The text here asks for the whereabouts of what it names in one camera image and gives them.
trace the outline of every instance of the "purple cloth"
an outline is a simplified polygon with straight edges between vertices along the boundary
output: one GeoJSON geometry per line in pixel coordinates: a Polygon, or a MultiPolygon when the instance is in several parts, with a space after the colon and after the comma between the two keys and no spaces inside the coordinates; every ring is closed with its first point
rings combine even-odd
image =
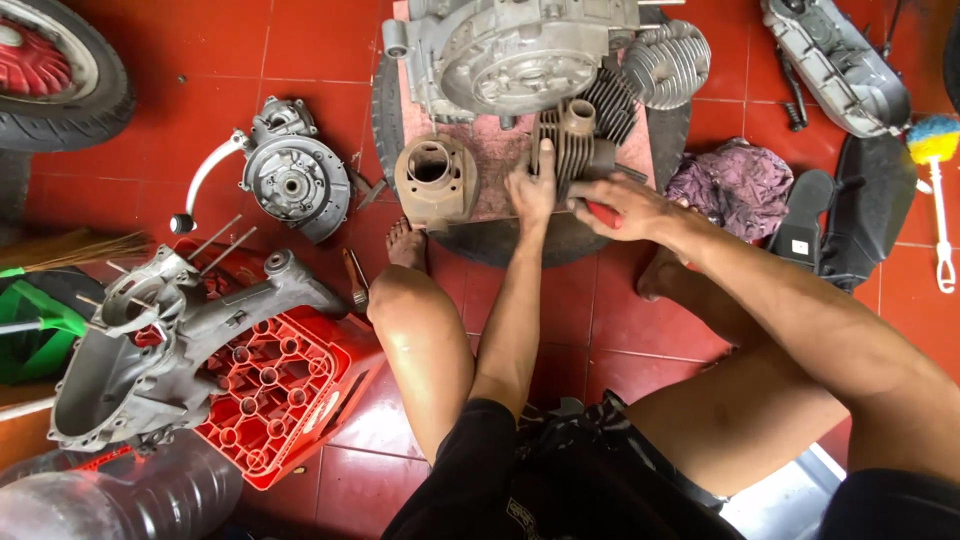
{"type": "Polygon", "coordinates": [[[776,154],[734,137],[709,154],[684,155],[666,198],[690,205],[748,242],[773,231],[787,213],[793,172],[776,154]]]}

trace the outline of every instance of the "black shorts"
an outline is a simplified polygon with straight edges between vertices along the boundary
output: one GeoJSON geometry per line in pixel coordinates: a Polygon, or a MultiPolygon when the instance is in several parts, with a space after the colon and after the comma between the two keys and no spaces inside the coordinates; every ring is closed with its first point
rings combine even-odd
{"type": "Polygon", "coordinates": [[[635,454],[638,463],[654,470],[692,501],[719,512],[728,499],[711,494],[678,471],[643,433],[627,420],[623,415],[626,407],[627,404],[610,390],[604,391],[603,402],[584,407],[582,411],[544,412],[528,405],[520,417],[517,431],[520,437],[517,457],[523,459],[533,453],[549,452],[560,447],[567,438],[560,433],[564,433],[571,425],[591,430],[596,435],[596,444],[609,450],[635,454]]]}

